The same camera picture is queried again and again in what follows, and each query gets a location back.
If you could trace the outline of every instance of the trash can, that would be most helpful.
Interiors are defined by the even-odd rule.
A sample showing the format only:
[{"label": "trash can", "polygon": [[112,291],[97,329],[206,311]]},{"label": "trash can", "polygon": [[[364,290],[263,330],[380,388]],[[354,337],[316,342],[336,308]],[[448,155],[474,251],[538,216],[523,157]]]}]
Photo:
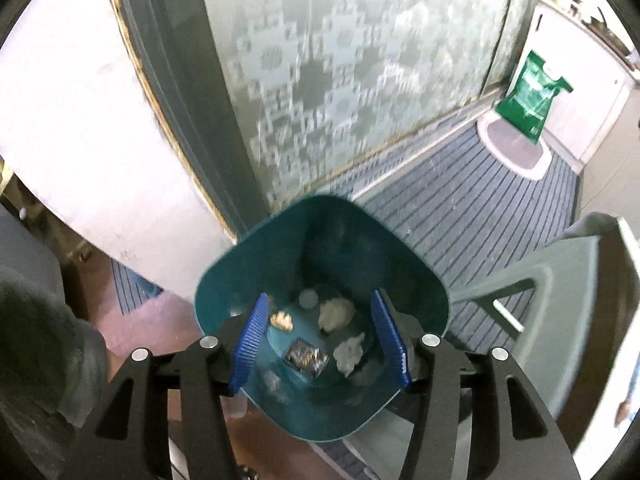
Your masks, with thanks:
[{"label": "trash can", "polygon": [[[325,442],[356,431],[398,393],[370,316],[377,288],[426,332],[446,330],[449,297],[440,278],[354,203],[317,195],[258,225],[203,275],[196,318],[205,334],[213,334],[225,319],[252,307],[262,292],[274,311],[291,313],[293,332],[268,327],[243,390],[288,433]],[[333,334],[319,333],[318,306],[300,307],[300,292],[307,289],[316,291],[318,304],[345,298],[356,309],[348,331],[366,334],[364,356],[348,377],[329,362],[312,380],[283,360],[283,348],[297,337],[311,339],[329,356],[338,343]]]}]

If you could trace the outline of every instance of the ribbed blue pad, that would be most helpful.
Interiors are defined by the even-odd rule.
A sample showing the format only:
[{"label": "ribbed blue pad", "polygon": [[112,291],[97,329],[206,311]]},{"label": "ribbed blue pad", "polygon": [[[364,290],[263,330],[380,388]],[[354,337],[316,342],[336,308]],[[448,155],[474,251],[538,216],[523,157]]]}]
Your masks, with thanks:
[{"label": "ribbed blue pad", "polygon": [[258,297],[236,343],[232,358],[229,390],[234,395],[244,386],[251,373],[269,320],[269,299],[265,293]]},{"label": "ribbed blue pad", "polygon": [[385,300],[379,291],[374,291],[371,296],[371,317],[376,326],[376,333],[385,353],[386,365],[389,367],[393,378],[400,388],[406,388],[411,384],[409,366],[406,354],[406,346],[400,337],[398,327],[394,322]]}]

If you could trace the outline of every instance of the green plastic bag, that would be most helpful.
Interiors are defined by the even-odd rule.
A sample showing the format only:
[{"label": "green plastic bag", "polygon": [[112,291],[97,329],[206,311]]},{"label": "green plastic bag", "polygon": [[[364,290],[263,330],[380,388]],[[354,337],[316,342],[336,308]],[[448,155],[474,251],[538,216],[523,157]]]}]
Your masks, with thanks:
[{"label": "green plastic bag", "polygon": [[574,88],[533,50],[529,52],[513,91],[495,109],[536,144],[551,103],[561,90]]}]

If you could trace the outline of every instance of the floral wallpaper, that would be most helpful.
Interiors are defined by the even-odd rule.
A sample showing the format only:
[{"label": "floral wallpaper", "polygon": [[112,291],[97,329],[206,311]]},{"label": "floral wallpaper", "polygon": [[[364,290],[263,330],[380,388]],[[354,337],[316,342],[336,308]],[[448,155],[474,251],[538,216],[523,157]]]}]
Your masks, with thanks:
[{"label": "floral wallpaper", "polygon": [[271,206],[508,77],[529,1],[205,0]]}]

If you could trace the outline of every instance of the reddish brown floor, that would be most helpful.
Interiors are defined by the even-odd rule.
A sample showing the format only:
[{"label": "reddish brown floor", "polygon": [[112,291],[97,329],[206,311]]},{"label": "reddish brown floor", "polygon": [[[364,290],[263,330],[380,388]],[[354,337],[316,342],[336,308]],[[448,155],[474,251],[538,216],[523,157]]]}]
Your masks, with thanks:
[{"label": "reddish brown floor", "polygon": [[[116,296],[111,264],[95,251],[78,267],[87,318],[104,336],[115,369],[136,348],[153,354],[183,350],[201,336],[193,307],[164,292],[123,316]],[[170,391],[169,420],[180,421],[179,393]],[[259,410],[227,422],[238,463],[261,474],[263,480],[338,480],[341,478],[308,444],[289,436]]]}]

